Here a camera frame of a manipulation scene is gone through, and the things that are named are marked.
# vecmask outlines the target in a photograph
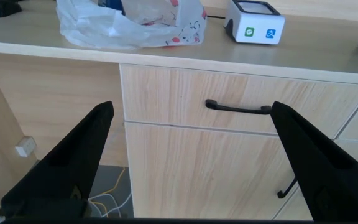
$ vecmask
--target wall outlet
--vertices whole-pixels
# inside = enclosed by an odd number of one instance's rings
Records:
[[[17,152],[21,157],[28,157],[37,147],[34,138],[30,136],[24,136],[22,140],[15,146]]]

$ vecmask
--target drawer handle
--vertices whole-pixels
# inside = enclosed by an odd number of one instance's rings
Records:
[[[279,199],[285,198],[285,196],[287,196],[287,194],[290,193],[292,187],[296,184],[297,181],[298,181],[298,180],[297,180],[296,177],[295,177],[295,178],[293,179],[292,183],[290,184],[290,186],[284,191],[284,193],[283,193],[282,190],[277,193],[277,197],[278,197]]]
[[[206,100],[205,106],[212,110],[221,110],[221,111],[232,111],[240,113],[250,113],[250,114],[260,114],[260,115],[269,115],[272,111],[271,106],[261,106],[260,110],[251,110],[251,109],[242,109],[242,108],[231,108],[228,106],[221,106],[218,102],[214,100]]]

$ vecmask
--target wooden desk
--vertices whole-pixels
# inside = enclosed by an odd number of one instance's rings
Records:
[[[307,214],[292,203],[296,189],[275,196],[293,172],[270,117],[211,111],[207,98],[250,108],[279,100],[358,148],[358,21],[287,16],[282,42],[266,46],[236,44],[209,19],[197,46],[84,49],[60,35],[53,1],[21,5],[0,19],[0,198],[107,100],[116,116],[101,163],[129,166],[137,217]],[[14,150],[24,135],[38,145],[26,159]]]

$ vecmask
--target white plastic bag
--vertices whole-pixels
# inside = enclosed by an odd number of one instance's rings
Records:
[[[82,47],[195,45],[204,40],[199,0],[122,0],[126,16],[91,0],[57,0],[60,33]]]

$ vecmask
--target white box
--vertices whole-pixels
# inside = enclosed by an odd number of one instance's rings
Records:
[[[224,28],[236,42],[278,44],[284,24],[285,18],[267,2],[230,0]]]

